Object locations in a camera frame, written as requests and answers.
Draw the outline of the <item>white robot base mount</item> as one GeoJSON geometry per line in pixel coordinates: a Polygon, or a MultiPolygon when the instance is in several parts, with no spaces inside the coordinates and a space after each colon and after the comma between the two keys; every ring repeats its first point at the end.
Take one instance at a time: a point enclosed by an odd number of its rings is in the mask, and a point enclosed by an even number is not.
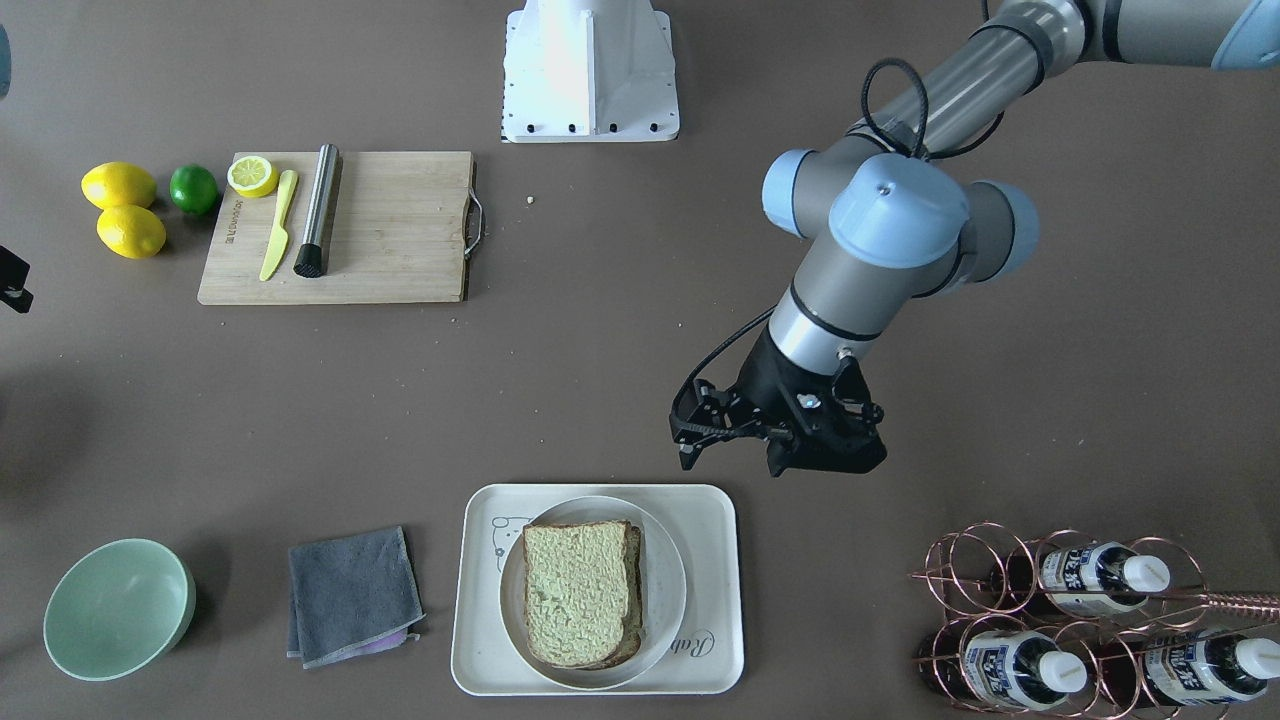
{"type": "Polygon", "coordinates": [[[649,1],[527,1],[506,18],[503,68],[507,143],[678,137],[671,19],[649,1]]]}

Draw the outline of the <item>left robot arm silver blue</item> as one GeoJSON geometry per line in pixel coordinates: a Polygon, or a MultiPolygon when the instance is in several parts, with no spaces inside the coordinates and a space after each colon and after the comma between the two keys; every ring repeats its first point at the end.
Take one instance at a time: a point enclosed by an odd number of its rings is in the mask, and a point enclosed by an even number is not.
{"type": "Polygon", "coordinates": [[[927,76],[897,58],[911,90],[860,118],[823,152],[772,163],[762,208],[810,247],[782,299],[749,322],[760,334],[736,382],[691,372],[669,410],[681,468],[739,438],[790,468],[867,473],[886,457],[861,360],[910,299],[1019,268],[1041,224],[1020,190],[960,184],[940,161],[972,151],[1005,110],[1082,61],[1254,70],[1277,64],[1275,1],[1006,1],[927,76]]]}

